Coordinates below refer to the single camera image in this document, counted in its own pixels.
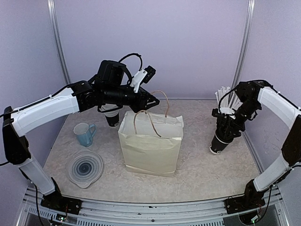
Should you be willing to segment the cream paper bag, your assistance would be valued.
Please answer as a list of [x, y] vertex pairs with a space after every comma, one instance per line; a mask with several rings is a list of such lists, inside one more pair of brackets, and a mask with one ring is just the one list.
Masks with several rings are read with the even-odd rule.
[[127, 111], [118, 130], [126, 170], [172, 178], [183, 139], [182, 116]]

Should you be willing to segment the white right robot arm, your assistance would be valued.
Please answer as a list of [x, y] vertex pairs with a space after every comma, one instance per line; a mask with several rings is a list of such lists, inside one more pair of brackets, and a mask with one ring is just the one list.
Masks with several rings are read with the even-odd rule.
[[245, 131], [245, 122], [255, 119], [264, 109], [263, 128], [259, 133], [250, 129], [249, 139], [256, 153], [264, 161], [265, 170], [246, 186], [247, 194], [240, 204], [252, 208], [258, 201], [258, 193], [278, 183], [294, 166], [301, 162], [301, 109], [276, 91], [265, 80], [241, 81], [233, 89], [222, 87], [216, 92], [217, 108], [212, 116], [217, 119], [216, 131], [210, 150], [219, 154], [234, 138]]

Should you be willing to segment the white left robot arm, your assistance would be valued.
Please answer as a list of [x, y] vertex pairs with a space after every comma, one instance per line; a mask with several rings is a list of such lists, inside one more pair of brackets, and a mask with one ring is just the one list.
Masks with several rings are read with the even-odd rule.
[[62, 209], [66, 199], [29, 149], [27, 135], [62, 117], [97, 108], [110, 127], [119, 124], [119, 111], [128, 106], [133, 112], [148, 110], [159, 100], [142, 85], [155, 75], [152, 66], [131, 74], [121, 61], [103, 60], [89, 80], [62, 87], [52, 95], [22, 107], [7, 107], [2, 114], [2, 135], [7, 161], [19, 168], [55, 209]]

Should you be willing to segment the wrapped white straws bundle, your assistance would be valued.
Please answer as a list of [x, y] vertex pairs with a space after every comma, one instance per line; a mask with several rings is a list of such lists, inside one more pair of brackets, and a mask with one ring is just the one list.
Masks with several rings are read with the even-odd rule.
[[221, 87], [215, 92], [218, 107], [228, 107], [237, 110], [242, 102], [239, 100], [238, 96], [232, 91], [230, 87]]

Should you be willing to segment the stack of paper cups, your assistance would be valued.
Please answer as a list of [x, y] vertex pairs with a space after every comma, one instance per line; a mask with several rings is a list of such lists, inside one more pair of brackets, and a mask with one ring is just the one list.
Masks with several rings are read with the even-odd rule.
[[102, 106], [102, 111], [110, 127], [119, 125], [119, 110], [120, 107], [116, 105], [106, 104]]

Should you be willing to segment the blue glass cup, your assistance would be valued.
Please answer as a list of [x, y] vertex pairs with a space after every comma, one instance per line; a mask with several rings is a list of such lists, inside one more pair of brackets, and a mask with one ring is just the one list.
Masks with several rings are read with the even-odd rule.
[[94, 124], [89, 125], [82, 122], [73, 128], [73, 133], [80, 145], [89, 147], [93, 143], [93, 138], [96, 134], [96, 126]]

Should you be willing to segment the right aluminium post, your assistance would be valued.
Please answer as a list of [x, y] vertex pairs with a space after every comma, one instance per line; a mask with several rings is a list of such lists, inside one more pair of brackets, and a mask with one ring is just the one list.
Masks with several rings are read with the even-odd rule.
[[247, 52], [247, 46], [250, 36], [250, 31], [252, 27], [253, 13], [255, 8], [255, 0], [248, 1], [247, 13], [246, 13], [246, 21], [244, 26], [244, 33], [241, 43], [241, 48], [238, 56], [238, 62], [235, 69], [234, 79], [232, 81], [231, 88], [233, 89], [236, 85], [238, 85], [241, 77], [241, 72], [243, 68], [244, 59]]

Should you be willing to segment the aluminium front rail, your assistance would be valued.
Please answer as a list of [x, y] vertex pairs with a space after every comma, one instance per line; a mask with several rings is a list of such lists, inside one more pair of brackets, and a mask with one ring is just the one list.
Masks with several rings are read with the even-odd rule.
[[56, 219], [61, 212], [36, 206], [41, 194], [29, 187], [21, 203], [15, 225], [44, 225], [52, 220], [62, 226], [236, 226], [248, 211], [228, 214], [225, 198], [194, 202], [127, 203], [82, 199], [77, 215], [68, 214], [66, 220]]

